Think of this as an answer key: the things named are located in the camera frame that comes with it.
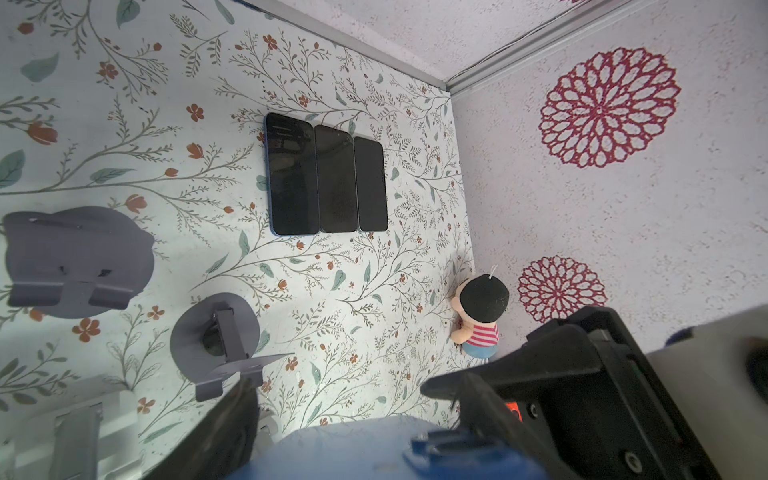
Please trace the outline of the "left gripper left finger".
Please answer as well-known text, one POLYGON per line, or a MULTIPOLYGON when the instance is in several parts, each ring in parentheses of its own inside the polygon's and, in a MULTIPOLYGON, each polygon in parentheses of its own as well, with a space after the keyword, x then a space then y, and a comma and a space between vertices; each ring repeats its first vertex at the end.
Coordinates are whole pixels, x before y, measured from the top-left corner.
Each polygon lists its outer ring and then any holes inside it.
POLYGON ((257 437, 256 387, 242 379, 148 475, 149 479, 224 479, 248 463, 257 437))

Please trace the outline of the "purple phone stand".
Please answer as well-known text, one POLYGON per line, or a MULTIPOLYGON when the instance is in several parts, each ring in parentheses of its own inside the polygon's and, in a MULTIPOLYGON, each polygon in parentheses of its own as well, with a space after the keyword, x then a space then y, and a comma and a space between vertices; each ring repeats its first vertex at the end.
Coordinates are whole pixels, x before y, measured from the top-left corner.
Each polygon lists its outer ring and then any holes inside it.
POLYGON ((235 374, 263 384, 263 370, 287 355, 259 355, 258 316, 242 297, 232 293, 209 296, 181 315, 170 337, 170 351, 180 373, 195 387, 199 402, 223 394, 224 382, 235 374))
POLYGON ((2 219, 10 307, 62 319, 125 310, 151 280, 152 234, 118 211, 84 206, 2 219))

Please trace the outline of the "teal-edged black phone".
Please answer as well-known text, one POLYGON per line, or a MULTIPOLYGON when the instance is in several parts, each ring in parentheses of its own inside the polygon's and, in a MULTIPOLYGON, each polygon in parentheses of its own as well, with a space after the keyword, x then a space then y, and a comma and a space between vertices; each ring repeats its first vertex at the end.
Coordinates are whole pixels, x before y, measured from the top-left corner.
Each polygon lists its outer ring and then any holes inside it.
POLYGON ((365 232, 386 231, 389 221, 383 147, 362 137, 356 137, 353 143, 359 228, 365 232))

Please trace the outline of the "purple phone stand far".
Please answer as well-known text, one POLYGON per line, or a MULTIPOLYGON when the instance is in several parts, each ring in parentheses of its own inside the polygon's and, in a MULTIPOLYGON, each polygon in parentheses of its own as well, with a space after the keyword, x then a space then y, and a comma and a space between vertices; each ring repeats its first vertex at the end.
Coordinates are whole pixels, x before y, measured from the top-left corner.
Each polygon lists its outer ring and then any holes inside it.
POLYGON ((152 234, 118 211, 84 206, 2 219, 10 307, 62 319, 125 310, 151 280, 152 234))

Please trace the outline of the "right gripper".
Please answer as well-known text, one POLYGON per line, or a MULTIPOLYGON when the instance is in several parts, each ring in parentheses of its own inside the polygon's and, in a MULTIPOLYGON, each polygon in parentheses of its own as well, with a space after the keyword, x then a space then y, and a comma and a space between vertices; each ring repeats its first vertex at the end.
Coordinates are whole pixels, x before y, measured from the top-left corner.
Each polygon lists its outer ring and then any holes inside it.
POLYGON ((717 479, 719 473, 619 315, 584 307, 516 351, 427 380, 456 400, 459 375, 485 380, 580 479, 717 479))

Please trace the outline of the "purple phone stand middle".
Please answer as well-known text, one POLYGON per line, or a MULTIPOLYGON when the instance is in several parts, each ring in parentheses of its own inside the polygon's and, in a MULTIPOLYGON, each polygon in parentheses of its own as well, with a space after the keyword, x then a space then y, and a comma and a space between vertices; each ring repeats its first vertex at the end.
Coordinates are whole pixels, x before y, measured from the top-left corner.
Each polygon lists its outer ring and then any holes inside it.
POLYGON ((263 370, 287 355, 259 355, 258 316, 242 297, 232 293, 209 296, 181 315, 170 337, 170 351, 180 373, 195 387, 199 402, 223 394, 224 382, 235 374, 263 384, 263 370))

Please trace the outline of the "blue-edged black phone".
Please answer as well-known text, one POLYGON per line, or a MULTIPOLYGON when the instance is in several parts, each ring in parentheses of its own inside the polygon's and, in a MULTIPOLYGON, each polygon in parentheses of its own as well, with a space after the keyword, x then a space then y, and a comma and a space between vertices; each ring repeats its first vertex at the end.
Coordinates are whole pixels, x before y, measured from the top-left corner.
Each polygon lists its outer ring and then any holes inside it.
POLYGON ((231 479, 547 479, 498 439, 407 416, 296 430, 231 479))

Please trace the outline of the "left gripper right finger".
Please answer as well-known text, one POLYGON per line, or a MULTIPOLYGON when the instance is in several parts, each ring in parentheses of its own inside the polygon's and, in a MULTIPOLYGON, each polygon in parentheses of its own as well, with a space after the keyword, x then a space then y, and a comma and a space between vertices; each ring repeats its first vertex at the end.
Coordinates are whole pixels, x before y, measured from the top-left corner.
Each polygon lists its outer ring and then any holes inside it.
POLYGON ((499 440, 538 463, 551 479, 580 479, 553 449, 545 445, 506 406, 502 398, 480 376, 459 375, 456 400, 460 404, 459 426, 490 440, 499 440))

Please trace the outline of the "black-haired boy plush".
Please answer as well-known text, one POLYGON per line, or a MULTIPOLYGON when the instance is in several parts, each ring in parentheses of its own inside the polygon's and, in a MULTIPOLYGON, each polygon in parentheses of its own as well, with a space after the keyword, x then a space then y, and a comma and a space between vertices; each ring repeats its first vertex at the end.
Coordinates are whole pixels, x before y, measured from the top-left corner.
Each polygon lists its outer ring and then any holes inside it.
POLYGON ((498 351, 498 320, 509 303, 508 287, 494 273, 483 273, 462 282, 450 301, 458 327, 450 340, 472 358, 488 360, 498 351))

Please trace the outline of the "silver phone stand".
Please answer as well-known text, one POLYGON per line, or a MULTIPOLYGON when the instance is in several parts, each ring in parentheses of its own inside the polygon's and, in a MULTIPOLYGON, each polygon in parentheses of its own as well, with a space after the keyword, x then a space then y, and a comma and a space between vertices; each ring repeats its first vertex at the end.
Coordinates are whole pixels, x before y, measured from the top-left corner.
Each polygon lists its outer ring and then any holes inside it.
POLYGON ((3 479, 140 479, 137 395, 78 380, 1 435, 3 479))

